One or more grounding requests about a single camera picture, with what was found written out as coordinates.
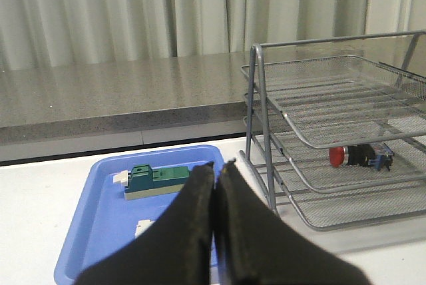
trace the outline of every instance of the granite countertop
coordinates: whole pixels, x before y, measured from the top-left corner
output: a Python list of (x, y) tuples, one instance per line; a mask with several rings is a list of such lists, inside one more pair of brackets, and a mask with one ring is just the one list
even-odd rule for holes
[[(411, 37), (268, 49), (266, 62), (353, 54), (400, 67)], [(426, 36), (408, 70), (426, 75)], [(0, 72), (0, 145), (241, 120), (248, 52)]]

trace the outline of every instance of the curtain fold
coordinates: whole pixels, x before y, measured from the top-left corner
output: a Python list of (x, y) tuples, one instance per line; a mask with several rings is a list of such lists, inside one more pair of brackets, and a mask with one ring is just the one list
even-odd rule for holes
[(246, 51), (426, 28), (423, 0), (0, 0), (0, 67)]

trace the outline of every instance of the blue tray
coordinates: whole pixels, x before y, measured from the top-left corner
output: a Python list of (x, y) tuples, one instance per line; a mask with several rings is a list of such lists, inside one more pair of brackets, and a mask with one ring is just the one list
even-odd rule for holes
[[(112, 183), (114, 174), (138, 164), (148, 163), (152, 168), (186, 165), (192, 169), (211, 161), (218, 176), (224, 160), (218, 148), (210, 145), (114, 156), (96, 162), (59, 255), (54, 273), (56, 283), (72, 284), (86, 267), (134, 240), (138, 221), (156, 220), (178, 194), (125, 200), (121, 184)], [(211, 263), (216, 264), (216, 255), (212, 255)]]

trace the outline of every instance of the green block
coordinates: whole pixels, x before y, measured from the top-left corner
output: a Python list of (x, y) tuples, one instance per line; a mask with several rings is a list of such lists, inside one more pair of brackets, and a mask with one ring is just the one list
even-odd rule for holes
[(138, 165), (132, 168), (129, 174), (128, 186), (124, 188), (124, 194), (126, 199), (134, 199), (176, 192), (186, 182), (189, 174), (190, 171), (187, 166), (164, 167), (153, 170), (149, 164)]

